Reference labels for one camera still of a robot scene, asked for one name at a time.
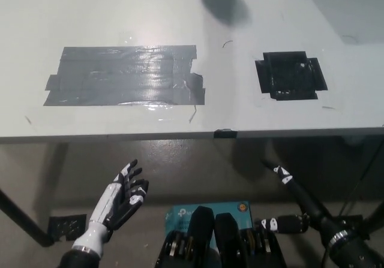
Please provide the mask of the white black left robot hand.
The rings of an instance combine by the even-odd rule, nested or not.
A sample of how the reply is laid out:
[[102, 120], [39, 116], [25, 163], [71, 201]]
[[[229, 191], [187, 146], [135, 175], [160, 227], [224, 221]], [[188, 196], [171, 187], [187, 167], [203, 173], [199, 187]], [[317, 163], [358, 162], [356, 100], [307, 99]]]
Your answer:
[[89, 219], [88, 228], [74, 241], [73, 249], [102, 258], [104, 244], [142, 206], [149, 181], [136, 179], [142, 169], [129, 162], [108, 184]]

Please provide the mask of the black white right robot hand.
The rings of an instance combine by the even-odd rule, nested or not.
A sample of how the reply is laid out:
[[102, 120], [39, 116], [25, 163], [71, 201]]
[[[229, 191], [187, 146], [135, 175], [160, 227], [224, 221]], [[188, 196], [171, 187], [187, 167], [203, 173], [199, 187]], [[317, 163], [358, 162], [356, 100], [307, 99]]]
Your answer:
[[344, 229], [329, 210], [283, 166], [266, 159], [262, 159], [261, 163], [273, 171], [293, 195], [301, 210], [309, 217], [311, 227], [320, 233], [324, 246], [331, 247], [352, 234], [351, 231]]

